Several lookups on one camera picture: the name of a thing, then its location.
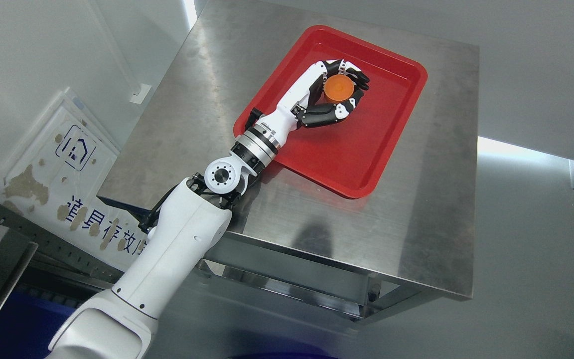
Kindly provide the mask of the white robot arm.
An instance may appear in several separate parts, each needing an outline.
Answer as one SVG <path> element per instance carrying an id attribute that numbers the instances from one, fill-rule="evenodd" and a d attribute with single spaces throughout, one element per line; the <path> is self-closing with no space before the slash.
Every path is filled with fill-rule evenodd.
<path id="1" fill-rule="evenodd" d="M 158 320 L 194 266 L 227 229 L 232 212 L 185 178 L 161 205 L 148 245 L 111 289 L 81 305 L 49 344 L 50 359 L 141 359 Z"/>

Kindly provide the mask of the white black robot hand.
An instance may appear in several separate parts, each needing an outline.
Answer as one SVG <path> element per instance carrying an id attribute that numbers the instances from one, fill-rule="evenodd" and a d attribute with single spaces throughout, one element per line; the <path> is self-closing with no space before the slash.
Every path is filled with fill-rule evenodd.
<path id="1" fill-rule="evenodd" d="M 339 104 L 321 103 L 324 86 L 334 75 L 349 79 L 349 96 Z M 344 121 L 369 89 L 369 77 L 344 59 L 324 60 L 312 64 L 286 91 L 273 112 L 262 116 L 257 124 L 261 132 L 272 134 L 284 146 L 289 132 L 300 127 L 314 129 Z"/>

